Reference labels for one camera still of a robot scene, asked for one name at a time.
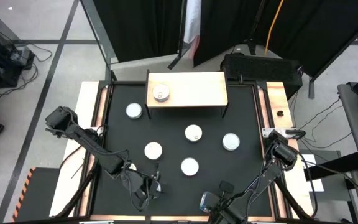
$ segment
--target gray floor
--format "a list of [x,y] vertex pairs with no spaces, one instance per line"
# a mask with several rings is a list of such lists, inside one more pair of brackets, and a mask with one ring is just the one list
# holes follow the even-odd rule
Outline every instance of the gray floor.
[[[0,1],[0,18],[21,39],[53,39],[58,40],[70,12],[73,0],[5,0]],[[70,31],[70,40],[94,40],[91,29],[86,22],[85,14],[80,6],[77,7]],[[40,45],[55,53],[57,45]],[[47,53],[31,47],[40,58]],[[245,46],[236,47],[236,51],[248,53]],[[257,54],[262,55],[263,49],[258,47]],[[182,59],[172,70],[173,72],[187,71],[216,71],[223,59],[221,54],[208,62],[192,68],[190,59]],[[175,58],[174,55],[152,58],[136,62],[119,63],[112,66],[120,80],[144,80],[146,69],[152,72],[169,72],[167,66]],[[6,187],[12,175],[35,107],[44,86],[47,74],[50,72],[52,58],[44,63],[36,62],[39,77],[24,90],[4,96],[0,99],[0,122],[5,125],[5,131],[0,135],[0,204]],[[5,222],[10,221],[15,204],[24,184],[25,175],[31,167],[58,167],[62,161],[65,140],[56,140],[44,131],[44,119],[57,106],[65,105],[74,108],[82,81],[103,80],[104,62],[97,45],[66,44],[63,47],[60,60],[56,66],[44,107],[38,120],[35,133],[30,144],[19,181],[14,190],[6,213]],[[305,124],[314,114],[329,106],[337,99],[336,86],[348,81],[358,81],[358,46],[352,45],[317,79],[316,98],[307,97],[308,79],[303,77],[304,86],[298,94],[295,105],[295,117],[298,127]],[[309,131],[319,119],[305,127]],[[349,126],[342,108],[337,109],[322,123],[315,133],[316,145],[325,146],[349,133]],[[335,144],[327,150],[340,150],[342,154],[356,151],[351,136]],[[350,218],[346,204],[342,202],[319,202],[318,217],[322,220],[338,221],[339,218]]]

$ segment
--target black backdrop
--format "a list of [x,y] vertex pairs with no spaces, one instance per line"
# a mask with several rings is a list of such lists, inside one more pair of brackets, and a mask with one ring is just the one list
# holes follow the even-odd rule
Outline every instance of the black backdrop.
[[[280,0],[267,0],[253,38],[265,45]],[[203,0],[197,66],[247,39],[260,0]],[[269,50],[316,78],[358,36],[358,0],[284,1]]]
[[94,0],[118,61],[176,54],[181,1]]

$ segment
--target wooden table frame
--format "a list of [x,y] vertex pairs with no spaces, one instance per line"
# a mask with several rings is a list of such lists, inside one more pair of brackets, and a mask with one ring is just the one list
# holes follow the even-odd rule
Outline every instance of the wooden table frame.
[[[140,84],[144,85],[145,82],[119,82],[121,84]],[[81,86],[80,95],[76,107],[76,113],[78,114],[79,125],[82,127],[87,126],[101,126],[104,123],[105,116],[108,113],[108,105],[111,100],[112,85],[106,86],[106,82],[83,82]],[[292,119],[290,116],[290,110],[288,108],[287,97],[283,83],[281,82],[267,82],[265,90],[259,88],[257,90],[259,94],[255,98],[255,103],[259,103],[261,107],[261,116],[263,118],[263,125],[265,128],[277,127],[277,128],[290,128],[292,127]],[[283,111],[284,116],[277,116],[278,111]],[[290,140],[289,145],[298,149],[296,140]],[[68,141],[65,157],[69,155],[74,149],[78,147],[78,144],[73,141]],[[82,174],[75,175],[74,178],[68,180],[68,176],[72,176],[73,170],[77,170],[82,163],[82,159],[85,159],[84,167],[86,172],[82,171]],[[71,196],[77,190],[79,183],[85,178],[85,175],[92,168],[94,157],[85,153],[84,149],[79,150],[73,158],[70,158],[65,166],[63,166],[59,175],[57,189],[52,203],[50,215],[56,215],[66,203],[71,199]],[[306,178],[303,173],[303,167],[301,159],[298,158],[298,162],[295,164],[293,170],[285,172],[285,182],[288,190],[294,196],[296,201],[303,207],[306,213],[312,214],[313,208],[311,206],[311,200],[307,188]],[[71,215],[89,215],[89,202],[92,200],[93,184],[89,184],[80,200],[80,203],[72,211]],[[269,189],[269,197],[272,208],[273,217],[250,217],[250,221],[271,222],[276,217],[286,218],[288,214],[291,214],[294,218],[296,215],[294,211],[289,213],[288,205],[285,203],[281,191],[277,186],[274,187],[273,192]],[[272,207],[272,199],[278,205],[277,213],[275,214]],[[132,221],[144,221],[145,216],[121,216],[121,215],[92,215],[93,220],[132,220]],[[151,216],[152,221],[207,221],[208,216],[191,216],[191,217],[161,217]]]

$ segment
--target small wooden shelf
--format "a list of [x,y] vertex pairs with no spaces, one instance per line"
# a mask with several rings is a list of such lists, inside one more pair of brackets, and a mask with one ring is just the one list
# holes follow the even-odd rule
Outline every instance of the small wooden shelf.
[[[154,99],[152,90],[158,84],[170,89],[169,99],[163,103]],[[149,73],[147,75],[146,106],[194,107],[227,106],[224,72]]]

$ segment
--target yellow cable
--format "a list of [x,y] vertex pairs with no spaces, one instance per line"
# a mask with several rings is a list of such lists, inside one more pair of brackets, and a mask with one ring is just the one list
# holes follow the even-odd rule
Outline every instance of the yellow cable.
[[276,15],[274,16],[272,25],[270,26],[270,30],[268,31],[267,42],[266,42],[266,48],[265,48],[265,55],[267,55],[267,49],[268,49],[268,47],[269,47],[270,35],[271,35],[271,33],[272,33],[273,26],[274,26],[274,24],[276,23],[276,19],[277,19],[278,13],[280,12],[281,5],[283,4],[283,2],[284,2],[284,0],[281,0],[280,5],[278,5]]

